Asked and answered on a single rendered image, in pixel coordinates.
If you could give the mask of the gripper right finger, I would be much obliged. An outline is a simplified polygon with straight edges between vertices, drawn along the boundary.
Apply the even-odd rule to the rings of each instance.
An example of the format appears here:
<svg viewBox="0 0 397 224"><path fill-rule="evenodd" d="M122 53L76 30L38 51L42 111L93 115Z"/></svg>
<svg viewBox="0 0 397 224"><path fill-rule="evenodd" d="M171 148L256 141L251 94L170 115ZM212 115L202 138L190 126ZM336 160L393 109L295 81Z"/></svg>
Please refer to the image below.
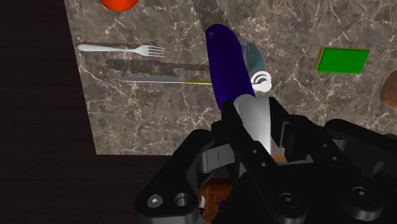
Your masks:
<svg viewBox="0 0 397 224"><path fill-rule="evenodd" d="M289 163L312 160L342 214L354 221L397 221L397 141L351 122L319 126L270 97L271 135Z"/></svg>

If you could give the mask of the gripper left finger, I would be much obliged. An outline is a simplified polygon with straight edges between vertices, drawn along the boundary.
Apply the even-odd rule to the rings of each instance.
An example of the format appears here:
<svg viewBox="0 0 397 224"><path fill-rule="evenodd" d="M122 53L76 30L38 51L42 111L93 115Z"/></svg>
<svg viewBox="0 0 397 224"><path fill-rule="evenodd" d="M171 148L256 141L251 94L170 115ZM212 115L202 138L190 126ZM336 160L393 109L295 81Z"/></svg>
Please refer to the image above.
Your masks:
<svg viewBox="0 0 397 224"><path fill-rule="evenodd" d="M292 186L267 182L267 171L282 168L247 133L233 102L222 103L221 120L214 126L191 132L137 196L139 224L304 224L305 197ZM203 160L217 164L202 171ZM199 192L213 170L226 165L232 192L212 222L206 222L199 213Z"/></svg>

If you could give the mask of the blue-handled silver knife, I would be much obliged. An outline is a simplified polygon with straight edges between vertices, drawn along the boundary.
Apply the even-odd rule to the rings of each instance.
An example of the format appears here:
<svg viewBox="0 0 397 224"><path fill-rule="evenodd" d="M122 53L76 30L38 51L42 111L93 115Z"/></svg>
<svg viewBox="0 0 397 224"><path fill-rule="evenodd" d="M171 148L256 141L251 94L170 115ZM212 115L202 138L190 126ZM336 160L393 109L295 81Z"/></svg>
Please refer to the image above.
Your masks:
<svg viewBox="0 0 397 224"><path fill-rule="evenodd" d="M257 96L250 82L242 47L233 31L213 24L205 31L212 88L221 118L238 122L251 138L271 152L271 117L268 96Z"/></svg>

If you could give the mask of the brown rounded object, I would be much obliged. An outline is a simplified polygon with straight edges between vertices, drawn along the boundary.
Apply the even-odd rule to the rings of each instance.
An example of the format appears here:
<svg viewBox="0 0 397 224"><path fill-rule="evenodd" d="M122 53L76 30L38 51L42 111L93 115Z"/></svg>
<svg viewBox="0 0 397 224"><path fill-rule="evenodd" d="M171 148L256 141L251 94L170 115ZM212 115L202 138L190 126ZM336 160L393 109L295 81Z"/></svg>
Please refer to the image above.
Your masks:
<svg viewBox="0 0 397 224"><path fill-rule="evenodd" d="M383 105L397 111L397 70L386 78L380 90L379 99Z"/></svg>

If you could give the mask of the green book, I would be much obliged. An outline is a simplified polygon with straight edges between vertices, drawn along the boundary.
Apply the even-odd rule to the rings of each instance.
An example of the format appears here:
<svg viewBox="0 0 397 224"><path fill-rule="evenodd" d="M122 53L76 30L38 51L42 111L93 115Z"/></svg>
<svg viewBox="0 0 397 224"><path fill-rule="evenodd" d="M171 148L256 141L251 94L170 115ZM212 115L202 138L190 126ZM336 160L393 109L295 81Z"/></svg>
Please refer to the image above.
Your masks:
<svg viewBox="0 0 397 224"><path fill-rule="evenodd" d="M314 69L318 73L359 74L369 54L368 49L322 47Z"/></svg>

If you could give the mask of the pale blue and white object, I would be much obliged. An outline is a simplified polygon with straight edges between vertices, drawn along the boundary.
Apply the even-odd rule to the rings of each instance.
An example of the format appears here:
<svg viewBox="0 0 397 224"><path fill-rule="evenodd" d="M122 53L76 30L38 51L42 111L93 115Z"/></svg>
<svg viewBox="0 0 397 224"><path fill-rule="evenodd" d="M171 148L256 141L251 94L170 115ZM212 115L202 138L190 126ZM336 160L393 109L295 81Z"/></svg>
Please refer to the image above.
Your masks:
<svg viewBox="0 0 397 224"><path fill-rule="evenodd" d="M269 92L272 88L272 77L265 69L263 56L253 42L240 41L246 69L254 91Z"/></svg>

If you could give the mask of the silver fork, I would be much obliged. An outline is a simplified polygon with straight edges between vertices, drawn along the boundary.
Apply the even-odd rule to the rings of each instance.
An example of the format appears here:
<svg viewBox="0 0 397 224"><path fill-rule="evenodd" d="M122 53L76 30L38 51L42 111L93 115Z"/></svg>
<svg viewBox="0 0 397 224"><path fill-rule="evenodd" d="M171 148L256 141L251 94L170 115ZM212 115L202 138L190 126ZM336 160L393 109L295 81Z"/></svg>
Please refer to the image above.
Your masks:
<svg viewBox="0 0 397 224"><path fill-rule="evenodd" d="M165 48L151 45L140 45L137 48L115 48L110 46L80 44L78 50L84 52L127 52L137 53L145 57L164 57Z"/></svg>

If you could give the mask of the red-orange round fruit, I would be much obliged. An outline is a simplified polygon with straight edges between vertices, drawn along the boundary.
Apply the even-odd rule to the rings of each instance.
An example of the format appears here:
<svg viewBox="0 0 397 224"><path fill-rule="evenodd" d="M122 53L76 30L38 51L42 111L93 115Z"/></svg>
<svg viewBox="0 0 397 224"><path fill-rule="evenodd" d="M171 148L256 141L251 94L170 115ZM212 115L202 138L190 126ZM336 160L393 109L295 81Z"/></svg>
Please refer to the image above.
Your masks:
<svg viewBox="0 0 397 224"><path fill-rule="evenodd" d="M139 0L99 0L107 9L115 12L123 12L133 8Z"/></svg>

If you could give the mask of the yellow-handled silver knife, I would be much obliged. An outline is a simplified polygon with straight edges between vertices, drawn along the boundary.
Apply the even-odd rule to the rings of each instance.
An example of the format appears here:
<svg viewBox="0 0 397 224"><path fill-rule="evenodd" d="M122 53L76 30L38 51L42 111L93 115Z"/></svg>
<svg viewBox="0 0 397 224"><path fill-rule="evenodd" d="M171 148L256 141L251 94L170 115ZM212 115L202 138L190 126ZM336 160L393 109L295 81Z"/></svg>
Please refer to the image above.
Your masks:
<svg viewBox="0 0 397 224"><path fill-rule="evenodd" d="M212 85L210 81L187 80L183 81L177 76L120 76L116 80L133 83L182 83L192 85Z"/></svg>

